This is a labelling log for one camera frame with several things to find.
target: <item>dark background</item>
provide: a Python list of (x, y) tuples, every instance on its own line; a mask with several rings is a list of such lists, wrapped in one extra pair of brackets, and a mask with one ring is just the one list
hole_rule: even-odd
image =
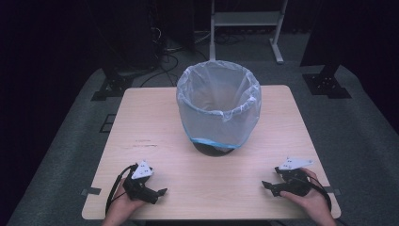
[[(96, 17), (96, 13), (106, 8), (104, 6), (119, 1), (97, 2), (103, 3), (103, 7), (93, 7), (91, 11), (88, 10), (89, 1), (78, 0), (7, 0), (0, 3), (2, 225), (23, 196), (80, 88), (105, 62), (123, 61), (115, 51), (125, 57), (125, 47), (112, 12), (106, 10), (103, 16)], [(181, 21), (179, 16), (192, 19), (187, 21), (191, 24), (186, 25), (187, 29), (194, 25), (196, 29), (209, 27), (209, 2), (162, 2), (157, 18), (162, 19), (160, 26), (168, 30), (171, 37), (185, 32), (186, 43), (192, 40), (190, 32), (173, 28)], [(276, 2), (271, 1), (266, 9), (274, 7)], [(239, 1), (229, 1), (228, 5), (216, 3), (226, 10), (237, 6), (237, 10), (265, 6), (263, 1), (257, 0), (251, 5), (237, 5)], [(399, 37), (394, 3), (352, 1), (348, 5), (346, 1), (324, 1), (323, 6), (321, 3), (291, 0), (283, 31), (308, 32), (313, 28), (307, 56), (310, 65), (326, 63), (315, 59), (328, 54), (326, 45), (335, 46), (339, 50), (336, 56), (359, 78), (398, 131)], [(190, 10), (193, 15), (186, 14), (187, 7), (193, 7)], [(319, 8), (322, 13), (314, 24)]]

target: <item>finger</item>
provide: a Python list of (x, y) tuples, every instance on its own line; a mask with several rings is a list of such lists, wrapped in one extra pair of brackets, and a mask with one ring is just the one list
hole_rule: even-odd
[(317, 179), (316, 173), (314, 173), (313, 171), (306, 169), (306, 168), (301, 168), (301, 170), (304, 171), (309, 177), (311, 177), (311, 181), (312, 181), (312, 179), (319, 180), (319, 179)]
[(303, 198), (300, 196), (297, 196), (288, 191), (281, 191), (279, 194), (281, 195), (281, 197), (284, 197), (291, 202), (295, 202), (298, 205), (302, 205)]

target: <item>cable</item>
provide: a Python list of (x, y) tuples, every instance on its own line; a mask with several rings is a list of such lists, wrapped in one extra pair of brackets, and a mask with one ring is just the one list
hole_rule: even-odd
[(133, 166), (129, 166), (129, 167), (127, 167), (126, 169), (124, 169), (123, 172), (117, 177), (117, 180), (115, 180), (115, 183), (114, 183), (114, 185), (112, 186), (111, 192), (109, 192), (108, 199), (106, 200), (105, 214), (108, 212), (108, 209), (109, 209), (109, 206), (111, 206), (111, 203), (112, 203), (115, 199), (119, 198), (120, 196), (122, 196), (122, 195), (124, 194), (124, 193), (123, 193), (123, 194), (119, 195), (117, 198), (112, 199), (112, 198), (114, 197), (115, 191), (116, 191), (117, 188), (118, 188), (118, 185), (120, 184), (120, 180), (122, 179), (123, 174), (124, 174), (127, 170), (132, 171), (132, 170), (133, 170)]

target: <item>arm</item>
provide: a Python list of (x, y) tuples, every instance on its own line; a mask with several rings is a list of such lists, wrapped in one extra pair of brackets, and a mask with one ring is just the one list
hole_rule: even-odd
[(103, 226), (120, 226), (137, 208), (145, 203), (141, 200), (131, 201), (127, 194), (124, 194), (123, 182), (124, 179), (120, 180), (120, 185), (114, 195), (114, 197), (118, 198), (114, 198), (115, 200), (109, 206), (108, 213), (102, 224)]
[[(310, 177), (317, 180), (317, 176), (314, 172), (308, 169), (302, 170)], [(311, 183), (319, 186), (312, 178)], [(287, 200), (300, 205), (318, 226), (336, 226), (335, 220), (328, 210), (325, 198), (318, 191), (311, 189), (311, 191), (304, 197), (297, 196), (287, 191), (281, 191), (280, 195)]]

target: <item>black equipment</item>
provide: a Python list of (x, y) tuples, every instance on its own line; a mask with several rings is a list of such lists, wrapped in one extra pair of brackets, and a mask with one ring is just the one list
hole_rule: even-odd
[(118, 188), (118, 184), (120, 183), (123, 174), (127, 170), (130, 171), (123, 183), (123, 188), (125, 189), (126, 191), (125, 193), (129, 196), (131, 200), (142, 200), (144, 202), (155, 204), (158, 201), (158, 197), (165, 195), (165, 193), (168, 190), (167, 188), (154, 191), (145, 186), (145, 183), (150, 179), (150, 176), (133, 179), (132, 175), (137, 169), (137, 167), (138, 164), (136, 163), (124, 169), (123, 172), (118, 176), (117, 180), (115, 181), (115, 184), (112, 186), (111, 192), (109, 193), (108, 200), (106, 201), (105, 213), (108, 212), (108, 208), (111, 205), (112, 201), (118, 198), (116, 197), (115, 199), (112, 199), (114, 197), (115, 191)]
[(310, 176), (304, 171), (301, 169), (280, 170), (278, 167), (275, 167), (275, 170), (276, 173), (281, 175), (281, 178), (285, 183), (272, 185), (268, 182), (262, 181), (264, 188), (271, 190), (273, 196), (279, 196), (279, 193), (282, 190), (291, 192), (297, 196), (306, 196), (313, 188), (325, 197), (328, 209), (331, 211), (331, 199), (327, 192), (323, 189), (323, 187), (311, 183), (308, 179)]

